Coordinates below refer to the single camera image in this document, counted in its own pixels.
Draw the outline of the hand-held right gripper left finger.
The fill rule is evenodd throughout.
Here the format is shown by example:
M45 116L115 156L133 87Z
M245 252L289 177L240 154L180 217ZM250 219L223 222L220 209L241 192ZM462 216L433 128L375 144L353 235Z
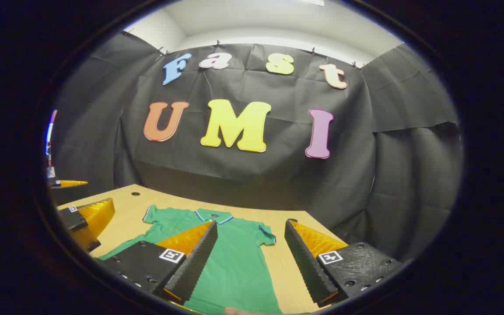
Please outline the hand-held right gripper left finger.
M183 305L217 241L217 223L206 221L163 241L137 241L102 266L139 291Z

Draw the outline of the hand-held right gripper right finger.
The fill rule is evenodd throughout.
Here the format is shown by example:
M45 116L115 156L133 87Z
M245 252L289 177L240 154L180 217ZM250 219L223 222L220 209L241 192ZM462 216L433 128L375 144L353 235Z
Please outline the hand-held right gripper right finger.
M308 293L319 307L379 287L403 267L403 262L366 242L347 245L296 219L286 221L284 236Z

